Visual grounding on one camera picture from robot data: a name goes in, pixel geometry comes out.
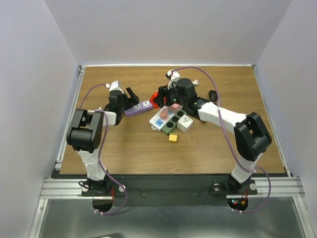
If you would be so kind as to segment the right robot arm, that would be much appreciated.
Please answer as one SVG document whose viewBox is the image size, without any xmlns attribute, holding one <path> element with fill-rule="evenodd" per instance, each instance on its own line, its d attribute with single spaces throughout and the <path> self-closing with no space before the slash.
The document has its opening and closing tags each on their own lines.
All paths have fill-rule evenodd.
<svg viewBox="0 0 317 238">
<path fill-rule="evenodd" d="M 272 143 L 272 137 L 259 114 L 236 113 L 199 97 L 188 78 L 172 82 L 170 88 L 166 85 L 159 87 L 151 101 L 160 108 L 179 104 L 189 116 L 220 126 L 224 135 L 231 132 L 235 136 L 238 154 L 234 155 L 236 165 L 229 175 L 228 188 L 233 193 L 245 189 L 259 158 Z"/>
</svg>

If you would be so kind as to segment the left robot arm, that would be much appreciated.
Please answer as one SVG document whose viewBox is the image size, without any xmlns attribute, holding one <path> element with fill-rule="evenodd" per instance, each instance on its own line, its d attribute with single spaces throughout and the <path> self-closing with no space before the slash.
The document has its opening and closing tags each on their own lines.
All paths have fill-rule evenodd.
<svg viewBox="0 0 317 238">
<path fill-rule="evenodd" d="M 124 92 L 119 86 L 109 91 L 108 104 L 104 109 L 88 111 L 75 110 L 66 134 L 66 142 L 82 159 L 87 171 L 87 180 L 79 182 L 83 192 L 95 195 L 114 195 L 114 188 L 106 169 L 101 165 L 101 151 L 105 142 L 103 132 L 110 125 L 118 125 L 124 111 L 139 103 L 139 98 L 130 87 Z"/>
</svg>

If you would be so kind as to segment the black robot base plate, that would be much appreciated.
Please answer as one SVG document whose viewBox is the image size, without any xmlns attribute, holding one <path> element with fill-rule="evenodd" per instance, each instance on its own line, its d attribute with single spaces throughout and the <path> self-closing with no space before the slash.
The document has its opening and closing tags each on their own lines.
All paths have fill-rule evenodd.
<svg viewBox="0 0 317 238">
<path fill-rule="evenodd" d="M 109 198 L 119 207 L 227 206 L 258 193 L 248 179 L 238 184 L 228 174 L 205 175 L 114 175 L 104 181 L 79 181 L 83 197 Z"/>
</svg>

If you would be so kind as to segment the purple power strip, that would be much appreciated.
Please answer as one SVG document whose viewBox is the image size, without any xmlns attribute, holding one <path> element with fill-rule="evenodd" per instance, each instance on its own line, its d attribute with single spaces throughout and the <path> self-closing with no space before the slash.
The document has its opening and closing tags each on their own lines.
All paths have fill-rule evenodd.
<svg viewBox="0 0 317 238">
<path fill-rule="evenodd" d="M 135 115 L 150 111 L 153 108 L 154 107 L 151 104 L 151 102 L 149 100 L 145 100 L 131 107 L 130 109 L 125 110 L 124 113 L 127 117 L 131 117 L 131 116 L 135 116 Z"/>
</svg>

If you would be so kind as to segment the red cube socket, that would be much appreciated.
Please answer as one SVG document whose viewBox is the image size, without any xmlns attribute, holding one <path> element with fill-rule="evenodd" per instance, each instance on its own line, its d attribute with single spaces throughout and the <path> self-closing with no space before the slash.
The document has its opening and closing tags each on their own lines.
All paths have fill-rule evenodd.
<svg viewBox="0 0 317 238">
<path fill-rule="evenodd" d="M 151 104 L 152 104 L 154 109 L 158 109 L 159 108 L 157 103 L 154 101 L 154 99 L 157 97 L 157 95 L 158 95 L 158 92 L 155 92 L 150 98 L 150 102 L 151 102 Z"/>
</svg>

